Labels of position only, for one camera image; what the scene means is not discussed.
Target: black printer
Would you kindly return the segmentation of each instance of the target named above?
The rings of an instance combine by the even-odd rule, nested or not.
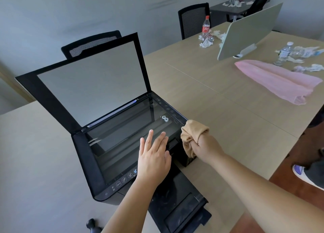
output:
[[[16,77],[71,134],[92,197],[118,205],[136,179],[139,140],[150,129],[169,136],[183,166],[181,127],[187,119],[152,92],[137,33]],[[149,212],[162,233],[192,233],[211,214],[207,200],[172,162]]]

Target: person's left hand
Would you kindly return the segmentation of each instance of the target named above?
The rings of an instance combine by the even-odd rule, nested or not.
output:
[[[153,130],[150,130],[146,142],[140,140],[138,156],[137,182],[156,187],[164,180],[171,167],[171,155],[165,150],[168,142],[166,133],[162,132],[152,143]]]

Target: scanner lid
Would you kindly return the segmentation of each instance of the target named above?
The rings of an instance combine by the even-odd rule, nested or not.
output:
[[[16,79],[71,134],[151,92],[137,33]]]

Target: purple shoe patch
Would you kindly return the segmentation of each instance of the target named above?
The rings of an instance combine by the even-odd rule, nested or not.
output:
[[[302,175],[303,167],[299,165],[294,165],[294,170],[297,174]]]

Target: reddish brown floor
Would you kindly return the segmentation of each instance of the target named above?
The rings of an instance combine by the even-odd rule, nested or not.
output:
[[[318,149],[324,147],[324,123],[308,128],[269,179],[290,193],[324,210],[324,191],[300,180],[291,170],[293,164],[308,166],[319,159]],[[230,233],[264,233],[255,220],[244,213]]]

